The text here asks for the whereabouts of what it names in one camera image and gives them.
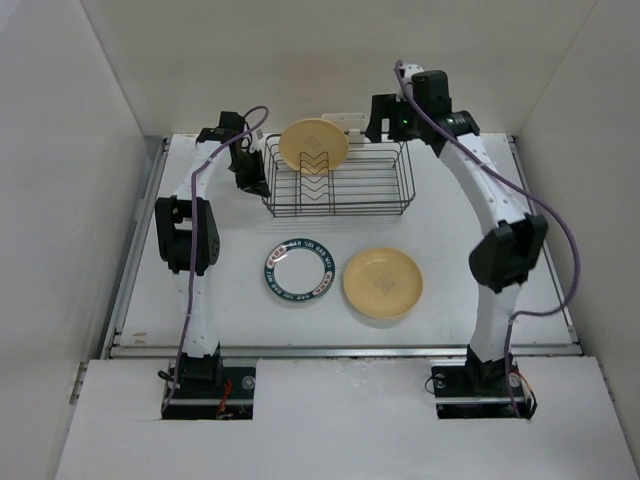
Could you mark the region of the metal wire dish rack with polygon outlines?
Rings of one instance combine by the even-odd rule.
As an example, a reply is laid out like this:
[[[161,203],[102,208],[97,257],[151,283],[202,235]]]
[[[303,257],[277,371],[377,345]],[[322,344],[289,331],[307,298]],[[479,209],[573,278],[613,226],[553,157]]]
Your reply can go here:
[[[335,169],[325,156],[303,157],[299,170],[279,151],[279,136],[264,141],[271,196],[263,201],[275,217],[399,216],[415,199],[405,142],[356,143]]]

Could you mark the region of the yellow plate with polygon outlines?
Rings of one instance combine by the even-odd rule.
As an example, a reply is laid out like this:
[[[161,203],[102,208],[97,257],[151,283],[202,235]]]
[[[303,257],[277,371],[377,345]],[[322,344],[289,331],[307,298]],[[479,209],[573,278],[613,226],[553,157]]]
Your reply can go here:
[[[395,248],[372,248],[354,255],[343,273],[343,290],[361,314],[395,320],[420,301],[424,279],[417,263]]]
[[[305,119],[290,125],[280,136],[279,153],[294,171],[325,175],[339,167],[349,153],[341,129],[323,119]]]

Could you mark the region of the teal banded lettered plate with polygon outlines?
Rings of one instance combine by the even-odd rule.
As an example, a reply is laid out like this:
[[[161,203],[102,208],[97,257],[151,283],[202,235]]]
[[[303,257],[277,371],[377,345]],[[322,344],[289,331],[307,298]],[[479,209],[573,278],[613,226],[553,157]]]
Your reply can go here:
[[[274,245],[263,260],[261,276],[268,299],[277,307],[314,307],[333,289],[337,264],[317,239],[293,237]]]

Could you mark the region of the cream plate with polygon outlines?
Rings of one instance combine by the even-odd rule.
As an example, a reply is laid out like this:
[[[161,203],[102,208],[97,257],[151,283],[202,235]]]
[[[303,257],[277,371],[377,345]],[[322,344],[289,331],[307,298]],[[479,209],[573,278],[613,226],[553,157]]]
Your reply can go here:
[[[407,314],[390,318],[378,318],[366,315],[354,308],[351,308],[350,311],[355,320],[373,329],[394,328],[402,324],[407,318]]]

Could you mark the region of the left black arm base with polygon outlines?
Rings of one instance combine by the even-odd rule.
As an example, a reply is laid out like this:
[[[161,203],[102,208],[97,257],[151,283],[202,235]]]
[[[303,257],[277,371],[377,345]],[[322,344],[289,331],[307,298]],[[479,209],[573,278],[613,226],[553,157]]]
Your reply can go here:
[[[220,356],[192,358],[183,354],[178,380],[174,365],[157,372],[165,382],[163,420],[252,420],[256,366],[227,365]]]

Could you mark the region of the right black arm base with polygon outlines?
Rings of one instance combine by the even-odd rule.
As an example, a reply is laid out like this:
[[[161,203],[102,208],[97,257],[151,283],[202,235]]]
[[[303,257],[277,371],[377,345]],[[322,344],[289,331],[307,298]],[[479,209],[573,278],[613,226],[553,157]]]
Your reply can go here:
[[[429,380],[440,420],[531,420],[538,408],[535,394],[518,371],[508,377],[499,373],[487,386],[477,386],[465,365],[436,364]]]

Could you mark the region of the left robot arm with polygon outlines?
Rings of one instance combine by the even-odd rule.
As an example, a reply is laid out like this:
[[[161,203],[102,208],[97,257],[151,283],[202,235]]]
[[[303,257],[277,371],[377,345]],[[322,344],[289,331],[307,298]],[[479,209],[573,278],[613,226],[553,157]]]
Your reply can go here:
[[[202,129],[196,137],[195,159],[180,185],[155,201],[159,254],[175,281],[185,316],[174,378],[190,360],[213,359],[220,345],[207,292],[221,248],[210,186],[214,166],[228,168],[238,190],[270,197],[263,156],[253,144],[268,114],[264,106],[244,114],[221,112],[218,125]]]

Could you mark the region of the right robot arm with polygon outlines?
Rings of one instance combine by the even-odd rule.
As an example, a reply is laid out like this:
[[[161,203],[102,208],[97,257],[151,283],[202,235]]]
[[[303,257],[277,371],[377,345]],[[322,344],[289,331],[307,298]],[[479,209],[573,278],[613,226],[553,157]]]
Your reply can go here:
[[[477,320],[463,369],[465,386],[487,393],[511,371],[511,331],[522,285],[536,266],[548,223],[514,196],[486,151],[480,129],[467,111],[454,111],[447,74],[398,62],[400,90],[375,95],[365,130],[379,143],[420,140],[447,167],[479,221],[482,239],[469,255],[479,286]]]

